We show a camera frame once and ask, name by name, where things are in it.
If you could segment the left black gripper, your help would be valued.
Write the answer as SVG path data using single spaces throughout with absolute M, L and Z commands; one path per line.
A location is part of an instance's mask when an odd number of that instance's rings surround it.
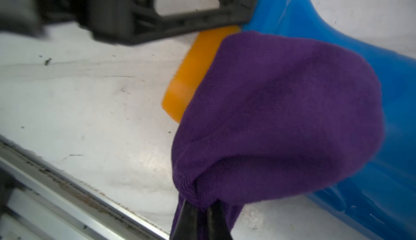
M 76 22 L 102 42 L 148 42 L 154 27 L 134 17 L 133 0 L 1 0 L 1 31 L 44 37 L 47 25 Z

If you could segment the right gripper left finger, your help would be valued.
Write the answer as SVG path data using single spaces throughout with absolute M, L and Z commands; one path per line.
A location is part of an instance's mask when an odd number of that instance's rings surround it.
M 198 209 L 187 200 L 183 202 L 170 240 L 198 240 Z

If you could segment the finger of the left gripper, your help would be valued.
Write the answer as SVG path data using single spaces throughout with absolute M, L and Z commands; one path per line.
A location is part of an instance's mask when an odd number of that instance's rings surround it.
M 257 0 L 218 0 L 215 9 L 160 15 L 154 8 L 155 0 L 134 0 L 132 33 L 129 45 L 179 36 L 196 31 L 248 23 Z

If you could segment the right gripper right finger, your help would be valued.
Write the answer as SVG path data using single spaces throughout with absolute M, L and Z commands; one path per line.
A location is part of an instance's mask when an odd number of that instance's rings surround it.
M 207 209 L 206 217 L 209 240 L 232 240 L 220 201 L 214 202 Z

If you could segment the purple cloth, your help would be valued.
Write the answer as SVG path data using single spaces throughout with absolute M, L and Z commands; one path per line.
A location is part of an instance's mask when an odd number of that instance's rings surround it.
M 243 206 L 317 191 L 362 168 L 384 139 L 381 84 L 358 54 L 307 38 L 247 31 L 225 38 L 187 106 L 171 158 L 183 202 Z

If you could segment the blue rubber boot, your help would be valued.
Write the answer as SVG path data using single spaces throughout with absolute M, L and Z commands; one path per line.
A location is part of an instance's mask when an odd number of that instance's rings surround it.
M 371 237 L 416 237 L 416 62 L 260 0 L 225 38 L 172 150 L 174 240 L 223 239 L 245 205 L 313 193 Z

